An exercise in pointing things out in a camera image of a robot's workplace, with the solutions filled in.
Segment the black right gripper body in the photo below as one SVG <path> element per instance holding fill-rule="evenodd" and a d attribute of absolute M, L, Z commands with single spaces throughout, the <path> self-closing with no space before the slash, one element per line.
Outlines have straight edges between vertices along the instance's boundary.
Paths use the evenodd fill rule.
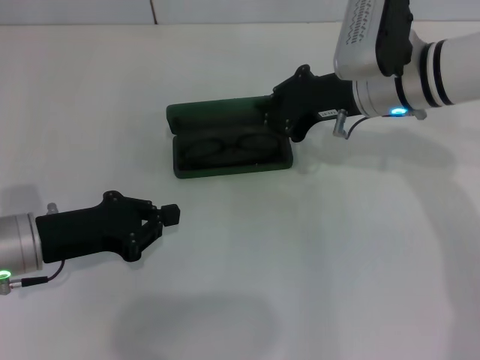
<path fill-rule="evenodd" d="M 359 114 L 351 81 L 338 79 L 334 73 L 315 76 L 307 64 L 274 89 L 284 91 L 283 113 L 290 119 L 289 132 L 281 133 L 295 143 L 301 142 L 315 124 L 334 118 L 322 117 L 322 112 L 345 110 L 348 116 Z"/>

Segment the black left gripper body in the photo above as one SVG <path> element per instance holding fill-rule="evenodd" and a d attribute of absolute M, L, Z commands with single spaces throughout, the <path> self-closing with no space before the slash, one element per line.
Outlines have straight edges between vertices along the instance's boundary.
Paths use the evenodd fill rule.
<path fill-rule="evenodd" d="M 150 214 L 150 201 L 109 190 L 91 208 L 36 217 L 43 260 L 57 262 L 111 252 L 135 262 L 142 253 L 136 233 Z"/>

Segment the black glasses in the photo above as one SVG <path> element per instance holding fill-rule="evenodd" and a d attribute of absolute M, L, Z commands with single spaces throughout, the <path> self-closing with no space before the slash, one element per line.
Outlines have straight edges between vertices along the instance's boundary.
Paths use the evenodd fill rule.
<path fill-rule="evenodd" d="M 192 167 L 226 167 L 270 160 L 281 148 L 272 135 L 248 133 L 241 136 L 205 138 L 186 145 L 180 154 Z"/>

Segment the green glasses case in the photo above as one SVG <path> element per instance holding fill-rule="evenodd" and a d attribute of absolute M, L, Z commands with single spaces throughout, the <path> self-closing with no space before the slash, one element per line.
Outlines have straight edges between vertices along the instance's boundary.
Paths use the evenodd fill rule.
<path fill-rule="evenodd" d="M 171 104 L 166 108 L 166 120 L 173 135 L 172 166 L 179 179 L 198 179 L 286 170 L 293 165 L 290 139 L 264 125 L 268 98 L 244 97 L 194 103 Z M 180 151 L 196 140 L 223 138 L 244 134 L 268 134 L 280 141 L 280 149 L 270 160 L 263 158 L 245 165 L 195 167 L 184 162 Z"/>

